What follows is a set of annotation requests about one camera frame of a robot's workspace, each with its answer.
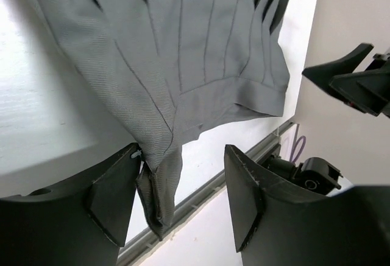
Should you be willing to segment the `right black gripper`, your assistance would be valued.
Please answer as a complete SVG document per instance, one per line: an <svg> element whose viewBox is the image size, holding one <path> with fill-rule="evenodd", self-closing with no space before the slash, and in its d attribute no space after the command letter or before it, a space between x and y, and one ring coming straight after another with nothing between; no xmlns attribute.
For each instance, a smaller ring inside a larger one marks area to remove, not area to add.
<svg viewBox="0 0 390 266"><path fill-rule="evenodd" d="M389 54L376 53L364 70L356 70L373 48L361 43L342 58L305 68L302 75L351 108L389 116Z"/></svg>

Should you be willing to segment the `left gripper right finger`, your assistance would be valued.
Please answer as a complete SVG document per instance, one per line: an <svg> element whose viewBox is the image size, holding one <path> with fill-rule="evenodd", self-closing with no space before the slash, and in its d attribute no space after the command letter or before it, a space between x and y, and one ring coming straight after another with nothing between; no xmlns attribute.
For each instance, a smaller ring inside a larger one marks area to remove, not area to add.
<svg viewBox="0 0 390 266"><path fill-rule="evenodd" d="M225 178L244 265L388 265L389 187L336 195L299 187L225 147Z"/></svg>

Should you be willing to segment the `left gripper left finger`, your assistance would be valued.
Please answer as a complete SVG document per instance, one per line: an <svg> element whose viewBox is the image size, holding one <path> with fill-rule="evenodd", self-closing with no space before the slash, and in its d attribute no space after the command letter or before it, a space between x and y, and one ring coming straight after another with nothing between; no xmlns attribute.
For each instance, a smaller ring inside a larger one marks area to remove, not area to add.
<svg viewBox="0 0 390 266"><path fill-rule="evenodd" d="M2 265L115 265L141 164L137 144L27 196L1 199Z"/></svg>

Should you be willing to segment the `grey pleated skirt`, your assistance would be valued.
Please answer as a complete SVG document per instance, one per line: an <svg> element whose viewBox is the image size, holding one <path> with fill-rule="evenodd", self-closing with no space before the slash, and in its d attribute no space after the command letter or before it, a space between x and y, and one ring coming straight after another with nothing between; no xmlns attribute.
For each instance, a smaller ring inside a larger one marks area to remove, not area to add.
<svg viewBox="0 0 390 266"><path fill-rule="evenodd" d="M174 214L182 147L204 131L280 117L289 0L33 0L60 50L139 143L150 229Z"/></svg>

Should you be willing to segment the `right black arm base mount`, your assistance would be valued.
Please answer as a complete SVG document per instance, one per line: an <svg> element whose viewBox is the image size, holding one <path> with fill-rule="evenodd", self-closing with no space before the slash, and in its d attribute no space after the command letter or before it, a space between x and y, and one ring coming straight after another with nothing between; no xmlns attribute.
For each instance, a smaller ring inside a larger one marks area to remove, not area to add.
<svg viewBox="0 0 390 266"><path fill-rule="evenodd" d="M308 158L296 166L279 156L271 155L259 165L299 187L321 195L342 188L339 184L339 179L343 177L340 170L319 157Z"/></svg>

